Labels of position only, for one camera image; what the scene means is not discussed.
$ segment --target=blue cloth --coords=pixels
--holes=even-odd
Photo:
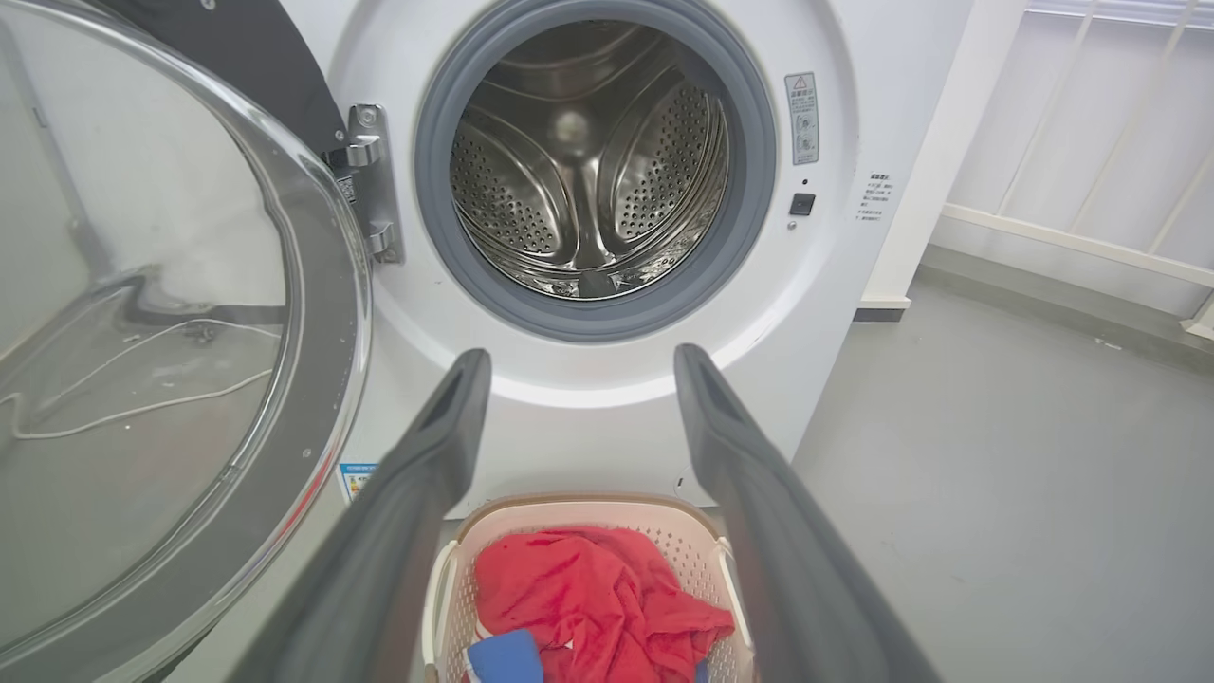
[[[544,683],[539,649],[526,628],[476,643],[467,649],[467,661],[482,683]]]

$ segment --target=laundry basket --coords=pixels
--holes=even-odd
[[[704,513],[675,499],[589,494],[501,499],[464,522],[438,552],[426,588],[421,654],[427,683],[455,683],[463,676],[461,651],[476,639],[473,567],[481,551],[509,534],[554,527],[623,528],[648,536],[683,591],[733,613],[733,634],[709,653],[709,681],[753,679],[754,653],[727,562],[730,543]]]

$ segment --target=hinge bracket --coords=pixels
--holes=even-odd
[[[404,243],[384,107],[354,104],[350,108],[348,130],[346,146],[325,154],[325,161],[358,216],[367,255],[381,263],[403,263]]]

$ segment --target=washing machine door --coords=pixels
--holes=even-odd
[[[137,679],[329,477],[365,239],[314,149],[106,12],[0,0],[0,679]]]

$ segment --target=red garment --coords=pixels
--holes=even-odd
[[[628,529],[506,536],[481,552],[476,580],[481,624],[531,630],[545,682],[692,682],[733,632],[733,615],[679,588],[657,546]]]

